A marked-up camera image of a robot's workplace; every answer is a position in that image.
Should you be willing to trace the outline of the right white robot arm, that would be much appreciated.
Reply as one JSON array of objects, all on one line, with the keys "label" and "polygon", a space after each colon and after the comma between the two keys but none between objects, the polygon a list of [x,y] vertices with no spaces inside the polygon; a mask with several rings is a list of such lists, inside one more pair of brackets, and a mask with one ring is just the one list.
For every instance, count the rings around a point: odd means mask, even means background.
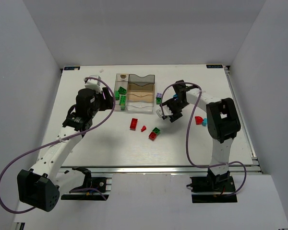
[{"label": "right white robot arm", "polygon": [[206,112],[208,133],[213,140],[208,178],[215,184],[229,179],[229,156],[234,138],[241,129],[233,99],[219,99],[205,93],[199,85],[183,80],[171,85],[176,97],[160,102],[156,114],[174,122],[182,117],[182,110],[189,104]]}]

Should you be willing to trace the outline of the green 2x4 lego brick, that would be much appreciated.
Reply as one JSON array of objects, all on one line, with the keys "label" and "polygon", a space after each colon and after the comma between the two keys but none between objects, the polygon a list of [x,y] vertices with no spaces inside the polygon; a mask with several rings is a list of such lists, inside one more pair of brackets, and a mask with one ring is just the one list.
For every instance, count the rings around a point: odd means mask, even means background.
[{"label": "green 2x4 lego brick", "polygon": [[126,104],[126,95],[121,95],[119,105],[125,105],[125,104]]}]

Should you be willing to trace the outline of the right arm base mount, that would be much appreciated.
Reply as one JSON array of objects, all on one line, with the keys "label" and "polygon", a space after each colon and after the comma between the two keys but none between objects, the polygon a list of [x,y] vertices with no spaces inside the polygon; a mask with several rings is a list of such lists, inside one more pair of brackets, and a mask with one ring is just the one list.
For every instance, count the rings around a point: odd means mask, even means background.
[{"label": "right arm base mount", "polygon": [[237,203],[237,195],[231,195],[236,191],[233,177],[230,176],[227,182],[221,182],[213,186],[207,177],[196,176],[190,178],[191,183],[186,188],[191,190],[192,203],[213,204],[213,203]]}]

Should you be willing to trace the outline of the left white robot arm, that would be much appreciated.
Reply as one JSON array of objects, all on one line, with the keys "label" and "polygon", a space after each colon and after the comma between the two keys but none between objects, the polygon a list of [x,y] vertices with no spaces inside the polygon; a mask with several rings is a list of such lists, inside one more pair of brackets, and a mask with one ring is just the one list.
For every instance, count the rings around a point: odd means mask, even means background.
[{"label": "left white robot arm", "polygon": [[92,177],[87,168],[75,166],[63,174],[59,170],[93,125],[97,112],[113,108],[111,93],[107,87],[78,91],[76,103],[69,108],[55,143],[49,146],[45,155],[29,170],[18,173],[17,185],[21,202],[50,212],[63,194],[73,189],[82,191],[91,188]]}]

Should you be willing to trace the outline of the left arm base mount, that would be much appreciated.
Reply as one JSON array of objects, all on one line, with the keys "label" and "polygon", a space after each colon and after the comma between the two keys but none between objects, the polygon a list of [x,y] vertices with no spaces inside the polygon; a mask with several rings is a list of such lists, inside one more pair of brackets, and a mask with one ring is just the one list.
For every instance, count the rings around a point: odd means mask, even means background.
[{"label": "left arm base mount", "polygon": [[62,195],[61,200],[107,201],[112,185],[111,176],[92,173],[84,167],[72,167],[72,172],[81,174],[81,184]]}]

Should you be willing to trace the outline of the green curved lego brick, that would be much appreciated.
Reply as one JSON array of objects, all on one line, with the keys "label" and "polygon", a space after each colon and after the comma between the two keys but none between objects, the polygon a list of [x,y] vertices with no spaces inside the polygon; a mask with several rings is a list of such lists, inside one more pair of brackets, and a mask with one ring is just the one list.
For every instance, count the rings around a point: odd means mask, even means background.
[{"label": "green curved lego brick", "polygon": [[118,91],[114,92],[115,100],[118,101],[120,99],[120,93]]}]

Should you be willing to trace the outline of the green lego brick carried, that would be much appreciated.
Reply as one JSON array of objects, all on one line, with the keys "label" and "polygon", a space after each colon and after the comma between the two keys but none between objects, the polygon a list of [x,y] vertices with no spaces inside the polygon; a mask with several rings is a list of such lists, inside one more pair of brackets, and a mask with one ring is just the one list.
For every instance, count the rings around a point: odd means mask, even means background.
[{"label": "green lego brick carried", "polygon": [[127,90],[125,88],[123,88],[122,86],[120,86],[118,88],[118,92],[120,93],[120,95],[126,95]]}]

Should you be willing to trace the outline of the red 2x2 lego brick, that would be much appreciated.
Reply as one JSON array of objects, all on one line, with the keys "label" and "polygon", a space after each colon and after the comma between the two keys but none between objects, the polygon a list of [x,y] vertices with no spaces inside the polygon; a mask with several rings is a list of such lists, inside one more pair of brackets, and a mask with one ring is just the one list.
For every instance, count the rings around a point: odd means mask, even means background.
[{"label": "red 2x2 lego brick", "polygon": [[155,132],[151,132],[148,136],[148,138],[152,141],[154,141],[157,137],[157,134]]}]

